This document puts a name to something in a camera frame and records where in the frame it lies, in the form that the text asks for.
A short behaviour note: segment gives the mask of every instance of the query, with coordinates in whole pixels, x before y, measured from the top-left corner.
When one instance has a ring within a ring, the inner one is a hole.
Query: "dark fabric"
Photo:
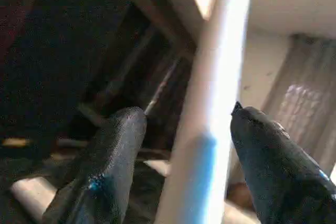
[[[46,154],[75,113],[130,0],[35,0],[0,62],[0,137],[38,142]]]
[[[70,165],[43,223],[122,223],[144,138],[139,108],[114,114]]]
[[[237,104],[231,133],[261,223],[336,222],[335,185],[280,124]]]

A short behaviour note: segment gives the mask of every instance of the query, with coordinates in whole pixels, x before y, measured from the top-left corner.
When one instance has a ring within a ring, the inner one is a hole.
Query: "white pipe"
[[[56,188],[42,177],[22,179],[11,186],[11,192],[37,223],[56,195]]]
[[[156,224],[217,224],[238,97],[249,0],[215,0],[201,36]]]

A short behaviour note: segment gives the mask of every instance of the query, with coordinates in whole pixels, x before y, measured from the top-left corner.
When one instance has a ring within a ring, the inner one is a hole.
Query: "white pole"
[[[249,0],[215,0],[196,54],[156,224],[221,222],[248,7]]]

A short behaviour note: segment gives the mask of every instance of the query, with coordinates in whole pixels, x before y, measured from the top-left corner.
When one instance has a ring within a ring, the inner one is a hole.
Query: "curtain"
[[[263,110],[330,174],[336,161],[336,40],[293,36]]]

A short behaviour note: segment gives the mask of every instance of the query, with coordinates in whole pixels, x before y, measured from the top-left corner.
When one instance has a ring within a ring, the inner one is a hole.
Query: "white wall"
[[[249,30],[240,84],[240,102],[262,109],[290,47],[290,38],[264,31]],[[238,156],[232,148],[229,183],[244,179],[237,168]]]

